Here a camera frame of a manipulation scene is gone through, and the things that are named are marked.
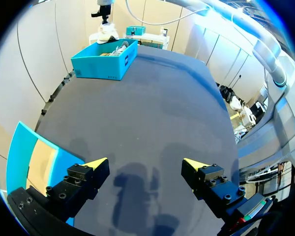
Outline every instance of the small teal box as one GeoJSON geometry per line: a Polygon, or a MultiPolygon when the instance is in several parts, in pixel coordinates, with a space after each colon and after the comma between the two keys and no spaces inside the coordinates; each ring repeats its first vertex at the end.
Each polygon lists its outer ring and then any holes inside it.
{"type": "Polygon", "coordinates": [[[126,35],[143,35],[146,33],[145,26],[128,26],[126,30],[126,35]]]}
{"type": "Polygon", "coordinates": [[[93,43],[73,56],[71,62],[77,78],[120,81],[137,56],[137,53],[138,41],[122,38],[112,43],[93,43]],[[127,41],[129,46],[119,56],[101,56],[102,53],[112,53],[124,41],[127,41]]]}

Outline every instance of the bolt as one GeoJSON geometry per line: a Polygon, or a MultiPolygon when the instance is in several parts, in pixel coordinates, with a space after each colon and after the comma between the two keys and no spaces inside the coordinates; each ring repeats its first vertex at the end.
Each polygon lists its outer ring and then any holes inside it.
{"type": "Polygon", "coordinates": [[[33,198],[29,197],[26,199],[27,203],[30,204],[33,201],[33,198]]]}
{"type": "Polygon", "coordinates": [[[65,193],[60,193],[59,194],[59,198],[61,199],[65,199],[67,197],[67,195],[65,193]]]}
{"type": "Polygon", "coordinates": [[[243,195],[243,194],[245,193],[245,190],[246,190],[246,188],[245,188],[244,186],[240,186],[240,187],[238,188],[237,193],[238,193],[239,195],[243,195]]]}
{"type": "Polygon", "coordinates": [[[226,181],[228,181],[228,179],[227,179],[226,176],[221,176],[221,178],[222,178],[222,182],[226,182],[226,181]]]}
{"type": "Polygon", "coordinates": [[[214,179],[210,179],[210,186],[213,187],[216,184],[216,181],[214,179]]]}
{"type": "Polygon", "coordinates": [[[24,203],[23,202],[20,202],[19,209],[22,210],[23,208],[24,208],[24,203]]]}
{"type": "Polygon", "coordinates": [[[225,200],[226,202],[229,202],[231,199],[232,199],[232,197],[231,197],[230,194],[225,194],[225,196],[224,196],[224,200],[225,200]]]}

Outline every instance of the white sneaker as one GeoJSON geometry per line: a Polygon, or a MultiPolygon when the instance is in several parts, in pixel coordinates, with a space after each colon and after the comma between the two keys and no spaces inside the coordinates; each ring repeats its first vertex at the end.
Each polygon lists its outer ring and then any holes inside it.
{"type": "Polygon", "coordinates": [[[108,41],[119,40],[118,33],[115,29],[115,24],[101,24],[98,28],[98,44],[107,43],[108,41]]]}

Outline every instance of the gray table surface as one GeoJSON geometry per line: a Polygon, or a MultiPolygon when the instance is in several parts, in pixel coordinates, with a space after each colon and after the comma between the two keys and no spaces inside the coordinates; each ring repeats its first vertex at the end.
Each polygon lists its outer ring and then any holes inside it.
{"type": "Polygon", "coordinates": [[[215,235],[223,221],[197,201],[183,158],[217,163],[238,181],[227,109],[203,62],[139,46],[123,80],[73,79],[38,131],[90,162],[108,157],[111,174],[75,227],[97,236],[215,235]]]}

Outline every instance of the white wall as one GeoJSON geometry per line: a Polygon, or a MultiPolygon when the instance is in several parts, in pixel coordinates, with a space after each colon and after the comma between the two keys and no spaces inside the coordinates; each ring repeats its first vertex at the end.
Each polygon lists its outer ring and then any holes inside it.
{"type": "MultiPolygon", "coordinates": [[[[189,12],[183,9],[182,15],[189,12]]],[[[264,83],[264,68],[252,54],[256,42],[254,36],[210,11],[206,17],[179,21],[173,51],[202,60],[217,83],[233,87],[248,102],[264,83]]]]}
{"type": "Polygon", "coordinates": [[[0,49],[0,188],[5,189],[5,158],[17,123],[34,129],[44,105],[24,66],[15,26],[0,49]]]}
{"type": "MultiPolygon", "coordinates": [[[[182,7],[160,0],[146,0],[143,21],[149,23],[163,23],[180,17],[182,7]]],[[[143,24],[148,33],[160,34],[161,26],[151,26],[143,24]]],[[[170,37],[168,49],[171,50],[177,31],[178,21],[164,25],[168,29],[167,35],[170,37]]]]}
{"type": "Polygon", "coordinates": [[[83,2],[83,0],[56,1],[56,26],[59,45],[68,72],[73,69],[71,57],[88,46],[89,43],[86,37],[86,15],[83,2]]]}
{"type": "Polygon", "coordinates": [[[87,46],[83,0],[35,5],[20,17],[0,48],[0,188],[19,121],[35,129],[41,110],[87,46]]]}
{"type": "Polygon", "coordinates": [[[18,22],[18,37],[27,70],[45,102],[68,73],[56,30],[56,1],[31,7],[18,22]]]}
{"type": "MultiPolygon", "coordinates": [[[[139,19],[143,19],[143,14],[145,11],[146,0],[128,0],[131,11],[139,19]]],[[[119,37],[123,37],[126,33],[126,28],[128,26],[141,26],[142,23],[134,19],[126,7],[124,0],[116,0],[113,9],[113,21],[116,25],[119,37]]]]}

